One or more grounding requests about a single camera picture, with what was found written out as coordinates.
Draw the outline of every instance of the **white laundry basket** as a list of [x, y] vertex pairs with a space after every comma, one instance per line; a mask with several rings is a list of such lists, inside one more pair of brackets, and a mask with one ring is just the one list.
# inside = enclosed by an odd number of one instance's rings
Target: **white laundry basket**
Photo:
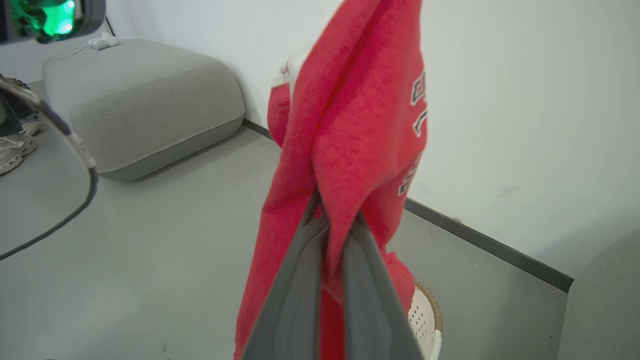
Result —
[[424, 360], [437, 360], [442, 344], [442, 313], [433, 293], [420, 281], [415, 281], [409, 324]]

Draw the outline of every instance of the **white wall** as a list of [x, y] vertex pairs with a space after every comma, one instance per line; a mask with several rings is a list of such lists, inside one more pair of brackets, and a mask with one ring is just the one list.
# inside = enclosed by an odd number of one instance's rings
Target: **white wall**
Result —
[[[216, 57], [266, 126], [332, 0], [108, 0], [123, 38]], [[410, 197], [576, 276], [640, 218], [640, 3], [426, 0], [429, 144]]]
[[16, 78], [25, 83], [42, 80], [42, 64], [52, 56], [66, 55], [80, 49], [90, 39], [99, 37], [104, 31], [97, 31], [85, 37], [39, 44], [36, 40], [16, 42], [0, 46], [0, 73], [8, 78]]

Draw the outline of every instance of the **red cloth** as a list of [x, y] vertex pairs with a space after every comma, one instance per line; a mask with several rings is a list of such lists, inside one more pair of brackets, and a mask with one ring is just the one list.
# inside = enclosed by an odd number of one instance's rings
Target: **red cloth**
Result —
[[293, 84], [272, 89], [269, 130], [282, 147], [262, 209], [236, 327], [237, 359], [312, 192], [331, 223], [321, 297], [321, 355], [344, 358], [342, 248], [359, 209], [405, 311], [414, 285], [386, 251], [426, 144], [421, 0], [345, 0]]

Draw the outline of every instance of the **gray fabric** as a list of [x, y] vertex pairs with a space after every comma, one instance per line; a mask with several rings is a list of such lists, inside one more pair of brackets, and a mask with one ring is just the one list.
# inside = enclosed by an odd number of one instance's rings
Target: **gray fabric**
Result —
[[640, 230], [594, 259], [567, 298], [558, 360], [640, 359]]
[[[182, 149], [122, 172], [146, 175], [140, 170], [155, 171], [160, 160], [187, 156], [184, 149], [198, 151], [212, 143], [176, 145], [229, 129], [221, 125], [244, 115], [240, 87], [226, 65], [146, 40], [122, 40], [97, 52], [49, 59], [43, 75], [52, 107], [83, 139], [103, 175]], [[211, 134], [205, 138], [222, 140]]]
[[222, 124], [220, 127], [198, 134], [188, 141], [184, 141], [137, 161], [119, 170], [100, 172], [100, 176], [117, 181], [131, 181], [149, 175], [167, 164], [174, 163], [194, 152], [198, 152], [211, 144], [230, 137], [242, 125], [242, 117]]

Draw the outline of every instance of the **gray sofa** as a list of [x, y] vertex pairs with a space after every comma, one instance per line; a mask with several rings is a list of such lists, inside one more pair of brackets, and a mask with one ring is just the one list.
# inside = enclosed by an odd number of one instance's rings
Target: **gray sofa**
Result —
[[53, 109], [103, 177], [130, 181], [233, 134], [244, 102], [235, 76], [209, 56], [147, 40], [44, 63]]

